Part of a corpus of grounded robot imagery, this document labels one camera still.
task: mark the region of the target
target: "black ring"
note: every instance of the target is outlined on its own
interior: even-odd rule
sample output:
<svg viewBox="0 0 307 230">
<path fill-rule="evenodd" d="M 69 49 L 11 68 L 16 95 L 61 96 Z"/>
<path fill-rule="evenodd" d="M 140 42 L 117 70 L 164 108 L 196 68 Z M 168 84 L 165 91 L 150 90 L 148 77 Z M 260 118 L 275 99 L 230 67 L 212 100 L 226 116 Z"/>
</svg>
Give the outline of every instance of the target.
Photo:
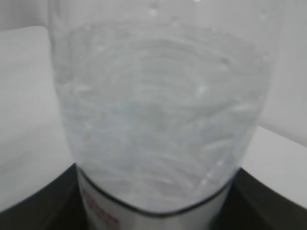
<svg viewBox="0 0 307 230">
<path fill-rule="evenodd" d="M 84 173 L 84 171 L 80 168 L 78 168 L 78 171 L 81 173 L 81 175 L 85 178 L 85 180 L 98 192 L 100 193 L 102 196 L 104 196 L 105 198 L 113 201 L 114 203 L 134 212 L 137 214 L 140 214 L 142 216 L 146 216 L 146 217 L 151 217 L 151 218 L 169 218 L 169 217 L 173 217 L 173 216 L 178 216 L 178 215 L 182 215 L 185 214 L 193 209 L 196 209 L 200 206 L 203 206 L 209 202 L 211 202 L 213 199 L 215 199 L 216 197 L 218 197 L 223 191 L 225 191 L 233 182 L 233 178 L 231 178 L 221 189 L 219 189 L 216 193 L 214 193 L 213 195 L 209 196 L 208 198 L 194 204 L 191 205 L 189 207 L 185 207 L 183 209 L 180 209 L 178 211 L 171 211 L 171 212 L 166 212 L 166 213 L 155 213 L 155 212 L 149 212 L 149 211 L 145 211 L 145 210 L 141 210 L 137 207 L 131 206 L 117 198 L 115 198 L 114 196 L 112 196 L 111 194 L 105 192 L 104 190 L 102 190 L 101 188 L 99 188 L 94 182 L 92 182 L 92 180 L 87 177 L 87 175 Z"/>
</svg>

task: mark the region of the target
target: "clear plastic bottle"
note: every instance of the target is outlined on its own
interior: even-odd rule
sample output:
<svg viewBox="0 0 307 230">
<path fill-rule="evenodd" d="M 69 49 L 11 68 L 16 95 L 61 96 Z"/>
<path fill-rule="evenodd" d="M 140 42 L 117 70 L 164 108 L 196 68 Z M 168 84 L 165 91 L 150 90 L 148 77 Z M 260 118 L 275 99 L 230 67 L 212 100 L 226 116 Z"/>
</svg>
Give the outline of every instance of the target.
<svg viewBox="0 0 307 230">
<path fill-rule="evenodd" d="M 49 2 L 92 225 L 210 229 L 264 103 L 282 1 Z"/>
</svg>

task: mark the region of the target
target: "water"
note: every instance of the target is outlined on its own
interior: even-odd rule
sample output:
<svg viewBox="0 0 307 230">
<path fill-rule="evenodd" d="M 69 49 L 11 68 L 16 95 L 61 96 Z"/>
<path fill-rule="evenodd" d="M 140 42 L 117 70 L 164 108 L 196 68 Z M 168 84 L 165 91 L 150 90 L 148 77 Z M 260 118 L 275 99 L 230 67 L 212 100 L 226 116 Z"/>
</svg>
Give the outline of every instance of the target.
<svg viewBox="0 0 307 230">
<path fill-rule="evenodd" d="M 54 64 L 78 165 L 148 211 L 195 204 L 234 175 L 268 87 L 252 45 L 183 25 L 80 28 L 56 42 Z"/>
</svg>

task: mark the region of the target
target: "black surface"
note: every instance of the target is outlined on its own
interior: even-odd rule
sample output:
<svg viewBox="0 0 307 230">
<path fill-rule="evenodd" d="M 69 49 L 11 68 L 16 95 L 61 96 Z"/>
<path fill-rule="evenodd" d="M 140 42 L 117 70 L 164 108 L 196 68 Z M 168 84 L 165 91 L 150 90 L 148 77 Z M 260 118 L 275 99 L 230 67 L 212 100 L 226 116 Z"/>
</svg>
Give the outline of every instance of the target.
<svg viewBox="0 0 307 230">
<path fill-rule="evenodd" d="M 22 203 L 0 213 L 0 230 L 86 230 L 75 166 Z M 215 230 L 307 230 L 307 211 L 241 170 Z"/>
</svg>

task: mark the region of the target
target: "bottle label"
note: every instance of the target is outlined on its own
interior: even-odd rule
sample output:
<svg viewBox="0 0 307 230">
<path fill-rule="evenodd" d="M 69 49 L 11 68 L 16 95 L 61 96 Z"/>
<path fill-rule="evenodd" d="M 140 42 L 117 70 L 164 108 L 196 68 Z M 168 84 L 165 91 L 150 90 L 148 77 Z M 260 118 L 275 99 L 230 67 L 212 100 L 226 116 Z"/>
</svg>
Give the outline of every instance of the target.
<svg viewBox="0 0 307 230">
<path fill-rule="evenodd" d="M 78 178 L 90 230 L 212 230 L 231 184 L 183 210 L 152 213 L 104 192 L 81 169 Z"/>
</svg>

